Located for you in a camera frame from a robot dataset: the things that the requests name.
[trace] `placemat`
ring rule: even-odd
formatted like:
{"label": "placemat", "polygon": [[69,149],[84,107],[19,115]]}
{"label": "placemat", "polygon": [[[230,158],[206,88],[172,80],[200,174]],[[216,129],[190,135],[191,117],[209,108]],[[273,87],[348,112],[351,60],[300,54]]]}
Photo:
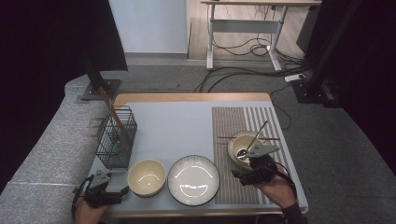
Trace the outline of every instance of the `placemat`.
{"label": "placemat", "polygon": [[[241,168],[228,155],[229,139],[219,138],[219,136],[231,137],[243,131],[257,132],[268,120],[261,134],[264,137],[279,138],[280,134],[275,119],[275,111],[272,107],[212,107],[214,163],[220,176],[220,186],[215,196],[215,203],[273,204],[260,190],[253,186],[242,186],[239,180],[233,177],[231,170],[240,170]],[[279,151],[270,155],[289,170],[281,141],[270,140],[270,143],[280,147]]]}

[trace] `spoon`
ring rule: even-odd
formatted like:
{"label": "spoon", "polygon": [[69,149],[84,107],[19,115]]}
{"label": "spoon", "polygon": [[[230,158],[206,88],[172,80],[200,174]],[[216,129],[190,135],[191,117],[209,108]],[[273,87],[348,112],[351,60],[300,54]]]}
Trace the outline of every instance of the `spoon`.
{"label": "spoon", "polygon": [[238,153],[236,154],[236,158],[238,158],[238,159],[241,160],[241,161],[243,161],[243,160],[246,158],[246,156],[247,156],[247,154],[248,154],[248,148],[251,147],[251,145],[254,143],[254,141],[256,141],[256,139],[257,139],[257,137],[259,136],[260,132],[261,132],[262,129],[265,127],[265,124],[267,124],[267,121],[268,121],[268,120],[266,120],[266,121],[264,122],[264,124],[260,127],[259,131],[256,133],[256,135],[254,136],[254,138],[251,140],[251,142],[250,142],[250,144],[248,145],[248,147],[247,147],[246,149],[243,148],[243,149],[241,149],[241,150],[238,151]]}

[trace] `black wire rack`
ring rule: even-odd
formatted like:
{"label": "black wire rack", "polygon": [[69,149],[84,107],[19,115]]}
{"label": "black wire rack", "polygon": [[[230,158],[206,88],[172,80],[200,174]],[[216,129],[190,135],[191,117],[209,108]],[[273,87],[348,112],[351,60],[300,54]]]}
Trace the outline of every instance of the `black wire rack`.
{"label": "black wire rack", "polygon": [[137,123],[129,106],[117,106],[115,110],[131,141],[128,140],[128,136],[125,136],[126,134],[117,125],[115,119],[108,116],[99,134],[96,156],[109,170],[114,168],[127,170],[134,146]]}

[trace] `white power strip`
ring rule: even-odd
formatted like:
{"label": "white power strip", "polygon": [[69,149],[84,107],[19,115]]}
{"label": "white power strip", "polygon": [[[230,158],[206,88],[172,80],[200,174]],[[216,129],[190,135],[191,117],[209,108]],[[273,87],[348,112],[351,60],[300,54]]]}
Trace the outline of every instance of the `white power strip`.
{"label": "white power strip", "polygon": [[288,76],[285,77],[285,81],[286,82],[291,82],[291,81],[295,81],[295,80],[301,80],[304,79],[305,76],[303,74],[297,74],[297,75],[292,75],[292,76]]}

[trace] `sleeve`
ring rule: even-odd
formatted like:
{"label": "sleeve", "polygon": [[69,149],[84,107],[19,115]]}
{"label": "sleeve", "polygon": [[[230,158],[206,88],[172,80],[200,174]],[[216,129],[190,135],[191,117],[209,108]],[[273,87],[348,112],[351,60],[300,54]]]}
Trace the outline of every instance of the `sleeve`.
{"label": "sleeve", "polygon": [[288,224],[308,224],[308,220],[306,217],[303,217],[303,213],[301,213],[300,207],[297,203],[282,209],[282,212],[288,219]]}

